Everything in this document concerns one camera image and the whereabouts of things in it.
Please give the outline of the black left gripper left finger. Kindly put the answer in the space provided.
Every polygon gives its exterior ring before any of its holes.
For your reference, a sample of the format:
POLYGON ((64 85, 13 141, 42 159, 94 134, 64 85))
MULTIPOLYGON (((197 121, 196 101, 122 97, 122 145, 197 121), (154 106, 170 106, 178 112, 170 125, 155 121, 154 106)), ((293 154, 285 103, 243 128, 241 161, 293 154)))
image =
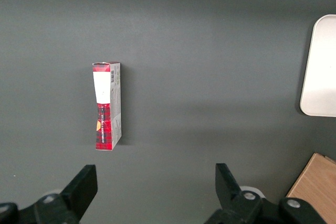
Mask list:
POLYGON ((1 223, 79 223, 98 191, 95 165, 85 165, 60 192, 47 194, 19 209, 1 203, 1 223))

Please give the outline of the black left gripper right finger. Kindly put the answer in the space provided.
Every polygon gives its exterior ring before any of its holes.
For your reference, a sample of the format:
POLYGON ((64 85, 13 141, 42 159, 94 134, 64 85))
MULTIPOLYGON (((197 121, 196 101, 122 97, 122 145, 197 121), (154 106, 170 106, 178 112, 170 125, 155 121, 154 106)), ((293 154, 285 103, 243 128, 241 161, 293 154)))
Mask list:
POLYGON ((306 201, 282 198, 274 204, 252 190, 242 190, 228 166, 215 166, 215 189, 221 205, 206 223, 325 223, 306 201))

